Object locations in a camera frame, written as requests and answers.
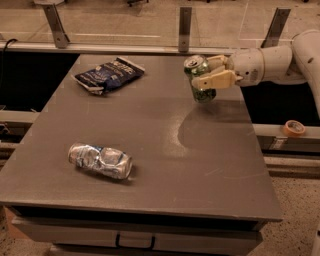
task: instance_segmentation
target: silver can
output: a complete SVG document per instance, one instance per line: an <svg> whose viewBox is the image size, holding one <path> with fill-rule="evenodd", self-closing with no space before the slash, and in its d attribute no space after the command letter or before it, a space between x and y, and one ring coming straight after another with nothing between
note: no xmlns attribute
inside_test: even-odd
<svg viewBox="0 0 320 256"><path fill-rule="evenodd" d="M108 147L75 143L68 154L69 162L113 179L126 179L131 171L132 157Z"/></svg>

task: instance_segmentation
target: table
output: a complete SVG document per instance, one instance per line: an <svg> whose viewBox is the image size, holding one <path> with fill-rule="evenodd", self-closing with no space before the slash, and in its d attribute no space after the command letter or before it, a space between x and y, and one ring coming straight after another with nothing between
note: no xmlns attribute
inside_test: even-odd
<svg viewBox="0 0 320 256"><path fill-rule="evenodd" d="M2 169L13 224L54 255L246 255L282 212L239 88L194 102L181 56L127 56L146 73L106 97L71 78L115 57L81 55ZM129 178L77 169L75 142L132 155Z"/></svg>

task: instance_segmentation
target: can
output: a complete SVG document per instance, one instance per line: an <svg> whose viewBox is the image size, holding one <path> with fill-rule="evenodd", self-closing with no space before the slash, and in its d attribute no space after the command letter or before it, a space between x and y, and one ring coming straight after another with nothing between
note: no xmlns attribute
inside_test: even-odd
<svg viewBox="0 0 320 256"><path fill-rule="evenodd" d="M192 55L184 61L184 73L189 78L193 98L196 102L210 102L216 96L215 89L201 90L192 86L191 81L195 77L210 73L208 60L203 55Z"/></svg>
<svg viewBox="0 0 320 256"><path fill-rule="evenodd" d="M68 153L69 162L113 179L126 179L131 171L132 157L108 147L74 143Z"/></svg>

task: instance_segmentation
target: drawer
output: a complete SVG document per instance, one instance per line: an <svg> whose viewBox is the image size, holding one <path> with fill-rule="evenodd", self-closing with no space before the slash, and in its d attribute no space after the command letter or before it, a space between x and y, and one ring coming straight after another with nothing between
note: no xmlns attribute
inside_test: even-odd
<svg viewBox="0 0 320 256"><path fill-rule="evenodd" d="M262 241L254 231L30 217L12 224L38 242L158 252L246 255Z"/></svg>

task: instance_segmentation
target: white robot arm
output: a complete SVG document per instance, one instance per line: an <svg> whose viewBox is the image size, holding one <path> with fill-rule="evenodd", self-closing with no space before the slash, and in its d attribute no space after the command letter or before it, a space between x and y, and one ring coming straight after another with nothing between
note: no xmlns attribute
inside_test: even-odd
<svg viewBox="0 0 320 256"><path fill-rule="evenodd" d="M292 47L250 48L230 57L208 58L210 73L196 77L197 89L223 89L232 85L253 86L262 81L276 84L308 82L320 114L320 31L308 30L297 35Z"/></svg>

